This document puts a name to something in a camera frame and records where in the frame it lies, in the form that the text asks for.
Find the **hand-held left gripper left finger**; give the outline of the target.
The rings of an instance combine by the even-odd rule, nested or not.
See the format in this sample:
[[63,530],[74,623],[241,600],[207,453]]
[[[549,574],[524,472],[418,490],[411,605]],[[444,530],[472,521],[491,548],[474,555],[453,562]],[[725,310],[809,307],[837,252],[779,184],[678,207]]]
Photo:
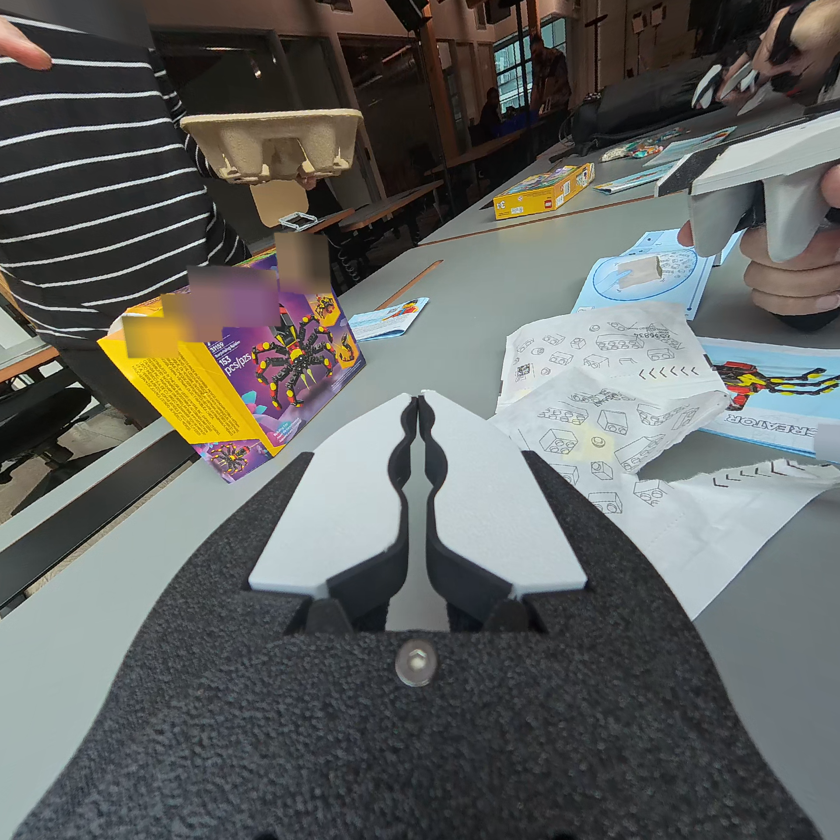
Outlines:
[[248,575],[252,589],[332,596],[351,619],[388,603],[407,575],[402,488],[416,417],[416,396],[402,392],[322,441]]

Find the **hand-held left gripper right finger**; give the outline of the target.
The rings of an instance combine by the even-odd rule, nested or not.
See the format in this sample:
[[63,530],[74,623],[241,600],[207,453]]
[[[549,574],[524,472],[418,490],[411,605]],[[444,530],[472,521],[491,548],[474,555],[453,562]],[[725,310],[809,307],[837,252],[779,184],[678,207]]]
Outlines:
[[584,589],[587,575],[519,445],[437,390],[418,418],[434,485],[427,569],[434,588],[484,623],[498,602]]

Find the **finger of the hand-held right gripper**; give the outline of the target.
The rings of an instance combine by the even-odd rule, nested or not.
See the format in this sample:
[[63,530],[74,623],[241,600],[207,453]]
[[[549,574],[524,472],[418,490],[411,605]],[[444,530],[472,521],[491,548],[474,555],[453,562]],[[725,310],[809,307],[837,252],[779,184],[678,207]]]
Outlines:
[[839,107],[807,107],[800,118],[682,156],[657,181],[657,195],[709,193],[839,162]]

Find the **person's right hand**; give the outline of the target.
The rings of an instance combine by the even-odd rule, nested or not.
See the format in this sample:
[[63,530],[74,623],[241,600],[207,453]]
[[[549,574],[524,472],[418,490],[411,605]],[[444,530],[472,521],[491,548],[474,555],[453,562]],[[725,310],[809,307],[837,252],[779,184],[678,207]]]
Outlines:
[[818,326],[839,314],[839,165],[825,172],[821,193],[832,207],[832,219],[799,256],[774,261],[765,226],[748,228],[739,244],[750,259],[744,284],[751,300],[776,315],[809,315]]

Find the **pale blue booklet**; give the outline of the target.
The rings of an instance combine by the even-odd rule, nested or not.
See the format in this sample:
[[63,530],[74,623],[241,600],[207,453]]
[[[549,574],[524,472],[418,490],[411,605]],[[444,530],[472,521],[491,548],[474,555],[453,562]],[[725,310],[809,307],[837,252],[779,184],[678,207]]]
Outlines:
[[592,188],[601,193],[622,193],[641,184],[657,183],[668,176],[680,160],[666,162],[655,167],[641,169],[634,174],[627,174],[612,181],[594,183]]
[[645,162],[645,169],[673,163],[689,153],[713,148],[722,141],[725,141],[736,128],[737,128],[736,125],[730,125],[730,127],[723,127],[696,137],[673,141],[668,146],[664,146],[664,149],[659,155],[655,155],[650,162]]

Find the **colourful plastic packet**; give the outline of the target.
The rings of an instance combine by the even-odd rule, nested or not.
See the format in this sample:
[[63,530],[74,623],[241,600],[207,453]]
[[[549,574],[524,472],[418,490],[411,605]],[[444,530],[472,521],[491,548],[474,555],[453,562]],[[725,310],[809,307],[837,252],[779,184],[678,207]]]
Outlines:
[[645,158],[659,155],[671,141],[675,141],[685,128],[675,127],[669,130],[659,130],[650,135],[643,135],[633,141],[626,141],[615,144],[613,148],[606,149],[601,156],[601,162],[610,162],[617,158]]

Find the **black bag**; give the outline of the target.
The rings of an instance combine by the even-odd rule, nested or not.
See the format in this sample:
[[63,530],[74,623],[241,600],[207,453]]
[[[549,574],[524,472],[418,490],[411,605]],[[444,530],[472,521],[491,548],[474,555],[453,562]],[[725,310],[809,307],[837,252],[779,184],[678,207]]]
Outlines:
[[606,85],[572,111],[559,137],[570,137],[575,153],[586,155],[690,118],[696,87],[713,64],[706,55]]

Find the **blue circle-print instruction sheet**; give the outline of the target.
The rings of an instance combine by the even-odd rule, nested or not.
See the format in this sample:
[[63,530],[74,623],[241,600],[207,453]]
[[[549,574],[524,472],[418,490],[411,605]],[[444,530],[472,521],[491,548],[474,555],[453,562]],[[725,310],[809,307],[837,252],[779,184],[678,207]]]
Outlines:
[[[659,258],[659,273],[641,280],[633,261]],[[687,307],[687,319],[694,319],[715,265],[722,252],[699,256],[694,245],[678,242],[678,228],[654,230],[619,256],[606,256],[594,263],[573,310],[589,310],[620,301],[678,301]]]

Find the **small white paper piece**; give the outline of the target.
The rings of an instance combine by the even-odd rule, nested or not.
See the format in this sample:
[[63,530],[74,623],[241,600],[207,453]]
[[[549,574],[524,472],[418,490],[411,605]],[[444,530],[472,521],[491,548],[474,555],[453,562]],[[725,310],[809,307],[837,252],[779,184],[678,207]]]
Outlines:
[[619,289],[659,282],[664,277],[659,254],[641,254],[634,256],[633,259],[619,261],[615,270]]

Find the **purple yellow spider toy box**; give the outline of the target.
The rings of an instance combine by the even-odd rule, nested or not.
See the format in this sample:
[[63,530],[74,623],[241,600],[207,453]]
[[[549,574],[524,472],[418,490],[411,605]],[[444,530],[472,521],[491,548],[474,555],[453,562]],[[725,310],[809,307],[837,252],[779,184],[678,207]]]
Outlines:
[[233,483],[273,458],[365,366],[327,254],[191,266],[130,307],[100,345]]

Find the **robot-print instruction booklet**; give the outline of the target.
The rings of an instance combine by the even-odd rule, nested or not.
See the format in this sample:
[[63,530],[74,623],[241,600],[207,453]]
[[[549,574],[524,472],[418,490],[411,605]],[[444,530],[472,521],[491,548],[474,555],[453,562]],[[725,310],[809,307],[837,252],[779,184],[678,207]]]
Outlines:
[[730,390],[703,431],[814,455],[821,424],[839,424],[839,348],[701,338]]

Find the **white brick-print paper bag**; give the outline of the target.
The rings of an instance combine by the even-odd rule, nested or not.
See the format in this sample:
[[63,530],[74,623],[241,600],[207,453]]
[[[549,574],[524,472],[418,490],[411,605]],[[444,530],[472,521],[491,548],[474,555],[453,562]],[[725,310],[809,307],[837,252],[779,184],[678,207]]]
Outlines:
[[730,392],[680,303],[619,303],[509,334],[493,420],[545,457],[638,472],[718,417]]

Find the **small blue instruction leaflet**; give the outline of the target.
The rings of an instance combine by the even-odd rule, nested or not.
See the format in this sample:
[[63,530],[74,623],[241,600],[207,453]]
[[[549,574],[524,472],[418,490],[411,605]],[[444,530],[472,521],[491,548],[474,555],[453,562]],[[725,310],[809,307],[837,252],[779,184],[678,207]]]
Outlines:
[[393,307],[358,312],[350,319],[357,341],[400,336],[428,303],[428,296],[406,300]]

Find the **torn white paper bag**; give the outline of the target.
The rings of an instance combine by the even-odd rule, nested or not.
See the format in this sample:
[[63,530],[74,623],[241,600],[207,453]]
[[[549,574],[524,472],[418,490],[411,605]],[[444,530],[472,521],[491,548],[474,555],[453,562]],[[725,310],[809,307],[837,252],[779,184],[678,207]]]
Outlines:
[[792,458],[687,479],[641,479],[615,464],[554,464],[648,556],[697,617],[811,499],[839,485],[839,467]]

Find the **black office chair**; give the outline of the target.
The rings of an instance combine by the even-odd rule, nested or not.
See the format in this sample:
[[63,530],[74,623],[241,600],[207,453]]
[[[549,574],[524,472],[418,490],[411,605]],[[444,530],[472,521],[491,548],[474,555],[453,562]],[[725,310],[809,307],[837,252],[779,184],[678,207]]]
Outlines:
[[2,424],[2,483],[13,479],[13,471],[34,457],[41,457],[49,472],[37,486],[14,507],[11,514],[28,507],[35,499],[46,495],[60,483],[95,462],[104,452],[95,452],[74,458],[72,450],[60,445],[58,438],[77,422],[77,415],[91,401],[88,387],[65,387],[48,396],[37,404],[18,410]]

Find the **wooden bench table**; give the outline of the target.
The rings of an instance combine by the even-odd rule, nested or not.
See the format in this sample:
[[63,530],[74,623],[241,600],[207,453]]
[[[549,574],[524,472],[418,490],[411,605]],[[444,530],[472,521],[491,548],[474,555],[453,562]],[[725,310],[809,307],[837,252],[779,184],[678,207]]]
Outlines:
[[383,221],[390,216],[395,216],[397,212],[404,211],[421,197],[427,197],[428,193],[435,193],[435,190],[444,184],[444,179],[434,179],[430,183],[423,183],[420,186],[414,186],[411,190],[404,190],[397,195],[385,197],[381,200],[376,200],[372,204],[367,204],[360,209],[357,209],[353,214],[345,217],[339,226],[345,231],[355,231],[362,230],[365,226],[371,226],[378,221]]

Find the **brown cardboard cup carrier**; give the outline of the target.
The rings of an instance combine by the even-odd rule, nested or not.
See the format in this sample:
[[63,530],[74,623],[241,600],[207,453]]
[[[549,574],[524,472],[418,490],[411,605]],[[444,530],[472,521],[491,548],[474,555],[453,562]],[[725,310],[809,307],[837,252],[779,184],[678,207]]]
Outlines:
[[353,165],[360,109],[210,113],[182,118],[214,170],[229,183],[338,176]]

